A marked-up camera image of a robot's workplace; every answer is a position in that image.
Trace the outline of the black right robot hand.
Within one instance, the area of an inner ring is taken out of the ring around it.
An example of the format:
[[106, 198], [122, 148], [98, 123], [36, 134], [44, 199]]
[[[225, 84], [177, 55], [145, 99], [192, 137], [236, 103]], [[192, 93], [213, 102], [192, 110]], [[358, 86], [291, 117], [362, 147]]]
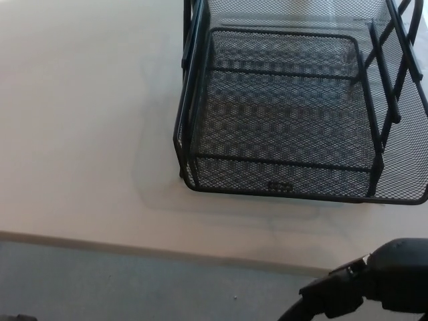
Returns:
[[365, 299], [392, 312], [427, 313], [427, 240], [394, 239], [344, 264], [300, 290], [314, 315], [336, 318], [358, 309]]

